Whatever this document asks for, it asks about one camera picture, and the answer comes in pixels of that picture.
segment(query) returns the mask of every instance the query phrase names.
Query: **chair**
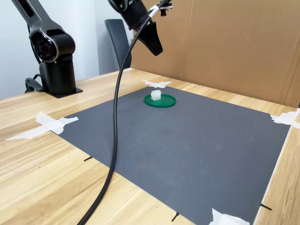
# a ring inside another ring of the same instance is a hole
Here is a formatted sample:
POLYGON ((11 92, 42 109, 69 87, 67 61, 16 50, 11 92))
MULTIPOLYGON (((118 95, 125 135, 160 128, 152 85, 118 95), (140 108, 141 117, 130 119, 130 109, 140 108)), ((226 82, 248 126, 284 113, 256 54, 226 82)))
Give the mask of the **chair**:
MULTIPOLYGON (((124 23, 121 19, 105 20, 105 26, 112 41, 112 48, 114 54, 114 61, 117 70, 122 67, 123 61, 126 57, 126 53, 129 50, 128 39, 124 27, 124 23)), ((131 65, 131 53, 126 60, 125 69, 130 68, 131 65)))

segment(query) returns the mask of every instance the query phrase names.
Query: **table surface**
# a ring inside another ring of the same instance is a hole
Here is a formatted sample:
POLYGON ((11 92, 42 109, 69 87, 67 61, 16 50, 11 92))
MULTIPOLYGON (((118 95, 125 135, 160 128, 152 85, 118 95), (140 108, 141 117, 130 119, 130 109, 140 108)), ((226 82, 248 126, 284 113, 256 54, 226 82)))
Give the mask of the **table surface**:
MULTIPOLYGON (((4 139, 39 126, 43 111, 55 119, 113 99, 117 72, 77 82, 83 93, 56 99, 31 92, 0 100, 0 223, 76 224, 91 206, 108 168, 52 132, 31 140, 4 139)), ((119 96, 144 88, 142 79, 172 81, 168 86, 265 113, 294 108, 143 71, 124 72, 119 96)), ((300 224, 300 130, 291 128, 279 157, 257 225, 300 224)), ((87 224, 193 224, 127 179, 113 174, 111 184, 87 224)))

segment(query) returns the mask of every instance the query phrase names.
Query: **green dish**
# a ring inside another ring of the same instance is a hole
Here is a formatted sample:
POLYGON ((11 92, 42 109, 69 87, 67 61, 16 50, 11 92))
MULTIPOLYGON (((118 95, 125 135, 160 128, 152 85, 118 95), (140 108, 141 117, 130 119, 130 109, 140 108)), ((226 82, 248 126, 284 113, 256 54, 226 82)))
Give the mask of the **green dish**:
POLYGON ((168 108, 168 107, 172 107, 176 104, 176 98, 171 95, 161 94, 160 100, 153 101, 153 100, 151 100, 151 94, 149 94, 149 95, 145 96, 144 102, 147 105, 152 106, 152 107, 168 108))

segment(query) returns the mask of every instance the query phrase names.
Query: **dark gray mat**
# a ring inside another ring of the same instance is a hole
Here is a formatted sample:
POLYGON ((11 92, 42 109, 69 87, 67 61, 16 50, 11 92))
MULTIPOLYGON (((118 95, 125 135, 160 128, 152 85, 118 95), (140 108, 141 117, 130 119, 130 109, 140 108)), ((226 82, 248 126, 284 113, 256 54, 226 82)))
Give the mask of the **dark gray mat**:
MULTIPOLYGON (((177 104, 152 108, 143 102, 152 90, 119 98, 115 171, 198 225, 213 220, 212 208, 253 223, 289 126, 170 87, 162 92, 177 104)), ((60 136, 109 166, 112 110, 109 101, 75 113, 60 136)))

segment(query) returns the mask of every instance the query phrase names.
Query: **cardboard box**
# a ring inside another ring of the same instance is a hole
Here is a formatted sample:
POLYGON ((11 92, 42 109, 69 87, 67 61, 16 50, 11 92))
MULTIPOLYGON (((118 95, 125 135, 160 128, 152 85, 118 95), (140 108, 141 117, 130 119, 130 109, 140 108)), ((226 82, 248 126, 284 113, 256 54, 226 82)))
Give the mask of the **cardboard box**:
MULTIPOLYGON (((152 0, 143 0, 150 8, 152 0)), ((300 1, 173 0, 157 13, 164 52, 140 42, 132 68, 297 107, 300 1)))

